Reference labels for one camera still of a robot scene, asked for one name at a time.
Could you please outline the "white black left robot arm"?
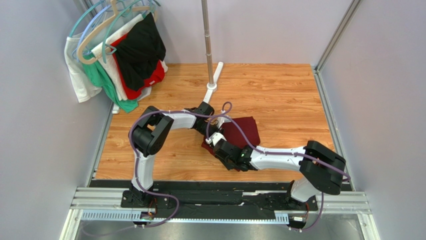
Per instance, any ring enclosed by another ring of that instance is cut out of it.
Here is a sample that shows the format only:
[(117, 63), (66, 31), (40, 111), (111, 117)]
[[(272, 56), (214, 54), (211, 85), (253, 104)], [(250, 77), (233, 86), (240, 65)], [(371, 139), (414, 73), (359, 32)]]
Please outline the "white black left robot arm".
[(147, 107), (129, 131), (129, 141), (135, 156), (135, 173), (126, 193), (127, 203), (148, 206), (154, 196), (145, 192), (153, 186), (153, 170), (156, 154), (163, 147), (171, 130), (194, 129), (204, 137), (224, 130), (209, 123), (215, 110), (208, 103), (183, 110), (166, 111), (154, 106)]

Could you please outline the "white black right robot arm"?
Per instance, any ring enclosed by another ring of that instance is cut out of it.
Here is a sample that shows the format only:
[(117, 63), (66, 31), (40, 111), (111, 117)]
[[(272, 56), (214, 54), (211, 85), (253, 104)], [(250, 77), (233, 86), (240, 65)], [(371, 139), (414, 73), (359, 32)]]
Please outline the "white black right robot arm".
[(228, 170), (279, 169), (301, 173), (303, 177), (294, 180), (287, 192), (292, 200), (302, 203), (318, 193), (339, 195), (343, 182), (350, 179), (344, 172), (346, 160), (314, 140), (296, 148), (251, 145), (240, 148), (224, 139), (210, 143), (210, 146), (214, 156)]

